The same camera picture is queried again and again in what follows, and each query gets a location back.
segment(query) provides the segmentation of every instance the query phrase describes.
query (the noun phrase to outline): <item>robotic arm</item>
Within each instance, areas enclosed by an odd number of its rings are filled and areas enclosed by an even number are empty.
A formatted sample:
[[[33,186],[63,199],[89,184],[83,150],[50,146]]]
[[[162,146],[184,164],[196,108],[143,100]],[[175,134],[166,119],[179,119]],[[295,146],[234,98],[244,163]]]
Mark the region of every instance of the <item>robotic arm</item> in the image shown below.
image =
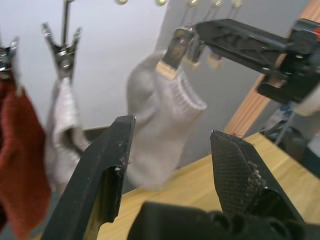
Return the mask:
[[[294,103],[303,116],[320,110],[319,23],[300,19],[288,38],[232,19],[201,22],[195,29],[214,54],[265,74],[259,94]]]

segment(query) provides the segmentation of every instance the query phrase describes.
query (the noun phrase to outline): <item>wooden table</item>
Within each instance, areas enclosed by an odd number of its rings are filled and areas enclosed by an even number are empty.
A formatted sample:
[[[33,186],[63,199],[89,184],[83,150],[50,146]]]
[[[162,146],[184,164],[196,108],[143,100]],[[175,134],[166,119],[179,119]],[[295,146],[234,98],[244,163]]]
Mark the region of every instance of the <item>wooden table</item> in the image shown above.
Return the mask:
[[[246,138],[255,146],[304,220],[320,224],[320,181],[259,133]],[[211,155],[178,170],[159,192],[136,189],[122,197],[114,223],[104,224],[97,240],[125,240],[145,201],[221,210],[215,190]]]

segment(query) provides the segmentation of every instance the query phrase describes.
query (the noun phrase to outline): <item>white cloth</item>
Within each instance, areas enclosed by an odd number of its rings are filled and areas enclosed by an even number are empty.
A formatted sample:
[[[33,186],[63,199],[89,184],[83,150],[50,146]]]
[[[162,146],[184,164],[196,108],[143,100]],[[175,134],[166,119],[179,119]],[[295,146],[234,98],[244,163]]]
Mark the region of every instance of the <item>white cloth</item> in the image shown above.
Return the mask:
[[[207,107],[182,69],[174,80],[155,71],[163,55],[143,60],[127,83],[128,114],[136,116],[127,175],[136,186],[154,189],[177,168],[189,132]]]
[[[70,79],[64,78],[54,88],[48,116],[45,170],[52,190],[61,196],[89,141],[79,123]]]

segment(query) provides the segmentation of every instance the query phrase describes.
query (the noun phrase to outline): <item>grey sock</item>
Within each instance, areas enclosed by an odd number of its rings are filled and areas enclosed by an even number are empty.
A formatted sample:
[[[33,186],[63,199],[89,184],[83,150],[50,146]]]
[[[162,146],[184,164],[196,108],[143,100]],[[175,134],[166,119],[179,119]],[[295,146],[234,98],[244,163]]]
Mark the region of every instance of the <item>grey sock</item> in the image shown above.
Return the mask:
[[[155,71],[163,54],[143,60],[127,83],[128,114],[136,116],[127,174],[136,186],[147,188],[172,175],[190,130],[207,107],[182,69],[174,80]]]

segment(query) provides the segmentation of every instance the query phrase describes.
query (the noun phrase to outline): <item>red cloth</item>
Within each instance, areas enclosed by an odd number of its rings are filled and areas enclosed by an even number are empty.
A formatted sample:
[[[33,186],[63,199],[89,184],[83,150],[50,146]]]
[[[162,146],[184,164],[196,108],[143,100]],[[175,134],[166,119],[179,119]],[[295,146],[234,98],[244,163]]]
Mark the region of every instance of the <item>red cloth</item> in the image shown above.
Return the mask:
[[[51,190],[44,167],[45,133],[31,102],[0,82],[0,203],[18,239],[41,223]]]

